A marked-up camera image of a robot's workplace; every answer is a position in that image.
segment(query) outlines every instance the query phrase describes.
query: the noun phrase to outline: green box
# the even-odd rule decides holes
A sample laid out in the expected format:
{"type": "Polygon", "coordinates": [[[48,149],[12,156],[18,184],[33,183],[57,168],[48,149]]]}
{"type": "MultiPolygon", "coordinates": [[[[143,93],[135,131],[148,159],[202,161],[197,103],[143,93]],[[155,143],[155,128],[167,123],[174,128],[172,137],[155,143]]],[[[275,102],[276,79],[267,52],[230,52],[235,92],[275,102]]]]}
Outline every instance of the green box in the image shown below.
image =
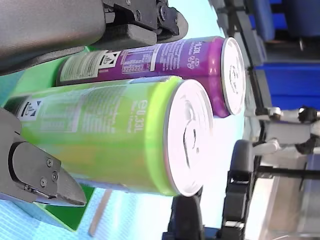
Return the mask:
{"type": "MultiPolygon", "coordinates": [[[[85,193],[87,203],[89,203],[95,189],[84,185],[82,185],[82,189],[85,193]]],[[[78,229],[88,205],[84,207],[51,206],[22,201],[14,202],[14,204],[41,222],[65,228],[72,232],[78,229]]]]}

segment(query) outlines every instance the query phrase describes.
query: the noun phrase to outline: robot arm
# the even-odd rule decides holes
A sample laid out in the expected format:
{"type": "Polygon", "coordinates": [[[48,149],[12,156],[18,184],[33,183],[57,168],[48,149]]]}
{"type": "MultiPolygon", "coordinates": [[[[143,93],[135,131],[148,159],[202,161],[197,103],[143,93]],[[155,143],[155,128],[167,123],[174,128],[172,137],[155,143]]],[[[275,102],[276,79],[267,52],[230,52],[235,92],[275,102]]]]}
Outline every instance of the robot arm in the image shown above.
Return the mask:
{"type": "Polygon", "coordinates": [[[188,23],[167,0],[0,0],[0,76],[81,52],[182,39],[188,23]]]}
{"type": "Polygon", "coordinates": [[[84,206],[81,186],[55,157],[25,141],[19,120],[0,108],[0,199],[84,206]]]}

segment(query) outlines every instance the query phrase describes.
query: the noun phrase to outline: can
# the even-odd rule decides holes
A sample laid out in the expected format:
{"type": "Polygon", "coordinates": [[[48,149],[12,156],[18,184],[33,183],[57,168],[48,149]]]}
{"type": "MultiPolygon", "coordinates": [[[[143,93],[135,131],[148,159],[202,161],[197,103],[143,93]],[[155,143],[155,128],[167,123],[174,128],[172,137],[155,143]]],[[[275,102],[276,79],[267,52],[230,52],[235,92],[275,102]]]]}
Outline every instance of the can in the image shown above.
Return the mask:
{"type": "Polygon", "coordinates": [[[158,76],[12,96],[22,135],[93,187],[194,195],[212,160],[213,113],[196,80],[158,76]]]}
{"type": "Polygon", "coordinates": [[[165,75],[199,81],[209,95],[214,115],[220,118],[236,115],[244,106],[245,65],[232,37],[182,39],[123,51],[77,54],[61,65],[56,84],[165,75]]]}

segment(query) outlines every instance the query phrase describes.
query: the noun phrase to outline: can top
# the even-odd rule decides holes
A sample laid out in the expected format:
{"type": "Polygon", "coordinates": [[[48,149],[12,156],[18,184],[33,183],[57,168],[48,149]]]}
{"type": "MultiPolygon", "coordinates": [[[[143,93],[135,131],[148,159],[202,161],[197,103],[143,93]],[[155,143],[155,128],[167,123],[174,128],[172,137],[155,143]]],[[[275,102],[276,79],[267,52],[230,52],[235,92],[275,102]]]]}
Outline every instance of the can top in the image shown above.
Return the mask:
{"type": "Polygon", "coordinates": [[[177,193],[190,197],[204,184],[212,160],[214,117],[210,99],[196,80],[185,80],[176,88],[167,107],[164,149],[167,173],[177,193]]]}
{"type": "Polygon", "coordinates": [[[221,83],[228,111],[239,114],[245,102],[246,69],[240,46],[233,37],[225,40],[222,46],[221,83]]]}

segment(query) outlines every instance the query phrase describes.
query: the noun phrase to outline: aluminum can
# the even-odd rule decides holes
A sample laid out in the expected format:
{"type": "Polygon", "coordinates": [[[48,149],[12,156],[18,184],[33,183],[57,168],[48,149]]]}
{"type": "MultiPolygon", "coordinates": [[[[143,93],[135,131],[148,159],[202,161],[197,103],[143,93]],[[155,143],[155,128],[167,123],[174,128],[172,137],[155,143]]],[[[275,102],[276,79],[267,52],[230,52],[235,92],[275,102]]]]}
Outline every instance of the aluminum can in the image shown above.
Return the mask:
{"type": "Polygon", "coordinates": [[[192,196],[213,160],[213,113],[196,80],[157,76],[12,96],[22,135],[81,183],[192,196]]]}
{"type": "Polygon", "coordinates": [[[246,71],[237,41],[215,36],[182,39],[123,51],[80,53],[60,67],[57,85],[176,75],[206,89],[213,114],[236,115],[244,106],[246,71]]]}

